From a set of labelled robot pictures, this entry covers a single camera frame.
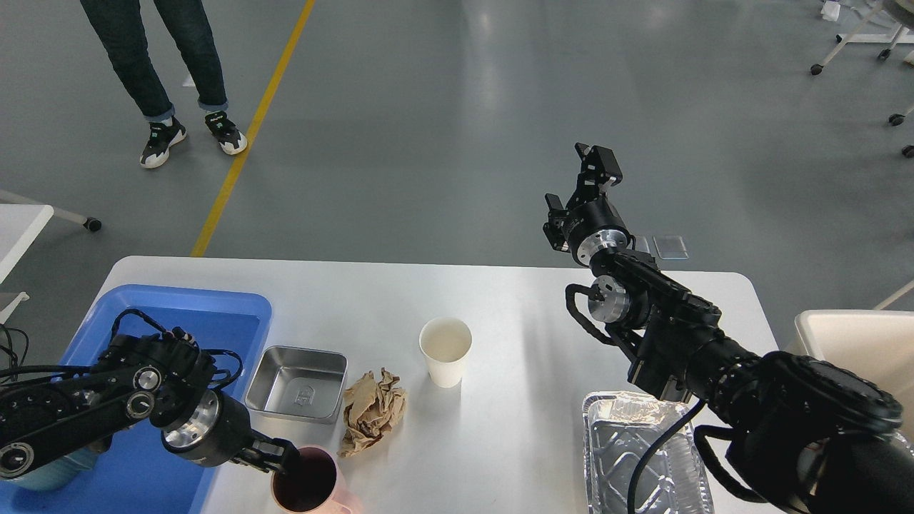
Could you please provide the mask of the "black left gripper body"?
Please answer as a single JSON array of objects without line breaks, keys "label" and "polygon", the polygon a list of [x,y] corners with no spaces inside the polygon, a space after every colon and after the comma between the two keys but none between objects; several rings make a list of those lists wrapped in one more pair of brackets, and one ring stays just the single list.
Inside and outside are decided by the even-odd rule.
[{"label": "black left gripper body", "polygon": [[261,468],[251,454],[253,430],[247,409],[210,388],[184,424],[163,430],[161,441],[167,452],[202,468],[226,463]]}]

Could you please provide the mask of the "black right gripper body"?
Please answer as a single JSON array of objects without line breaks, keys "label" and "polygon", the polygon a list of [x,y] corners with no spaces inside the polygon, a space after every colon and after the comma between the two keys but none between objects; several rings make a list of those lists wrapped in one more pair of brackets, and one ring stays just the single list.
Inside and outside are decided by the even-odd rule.
[{"label": "black right gripper body", "polygon": [[575,263],[585,267],[604,248],[621,250],[633,241],[619,211],[605,196],[572,208],[563,221],[563,235]]}]

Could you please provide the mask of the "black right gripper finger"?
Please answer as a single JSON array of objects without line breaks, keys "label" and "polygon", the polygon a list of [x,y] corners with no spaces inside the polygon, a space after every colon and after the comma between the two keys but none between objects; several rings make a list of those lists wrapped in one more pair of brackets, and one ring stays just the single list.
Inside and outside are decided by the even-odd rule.
[{"label": "black right gripper finger", "polygon": [[613,150],[598,144],[575,143],[581,160],[574,203],[584,204],[607,198],[607,190],[621,184],[623,173]]},{"label": "black right gripper finger", "polygon": [[545,194],[546,201],[546,222],[543,224],[543,231],[546,240],[551,248],[561,253],[569,253],[569,243],[567,235],[563,231],[564,223],[569,216],[569,210],[561,199],[555,194]]}]

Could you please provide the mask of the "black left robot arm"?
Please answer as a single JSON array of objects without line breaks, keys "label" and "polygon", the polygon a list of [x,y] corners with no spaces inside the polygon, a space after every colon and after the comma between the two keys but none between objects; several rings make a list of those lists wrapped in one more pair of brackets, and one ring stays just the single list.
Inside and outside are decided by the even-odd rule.
[{"label": "black left robot arm", "polygon": [[150,336],[120,332],[90,366],[19,366],[2,387],[2,478],[13,480],[119,430],[148,422],[167,452],[202,468],[247,465],[285,475],[299,451],[287,440],[262,435],[247,408],[226,394],[243,371],[231,349],[205,349],[178,326],[164,328],[136,309],[127,315],[154,329]]}]

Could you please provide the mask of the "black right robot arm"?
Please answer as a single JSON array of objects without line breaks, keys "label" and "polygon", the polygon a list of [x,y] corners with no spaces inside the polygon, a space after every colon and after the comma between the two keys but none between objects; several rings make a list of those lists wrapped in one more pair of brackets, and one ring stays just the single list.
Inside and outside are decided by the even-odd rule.
[{"label": "black right robot arm", "polygon": [[662,273],[608,201],[623,179],[613,150],[576,143],[581,169],[568,202],[546,195],[543,231],[594,276],[568,284],[568,312],[623,351],[628,381],[659,400],[698,404],[647,452],[652,456],[703,408],[695,443],[727,491],[789,513],[910,513],[912,453],[893,441],[903,407],[877,384],[827,361],[742,348],[719,328],[720,309]]}]

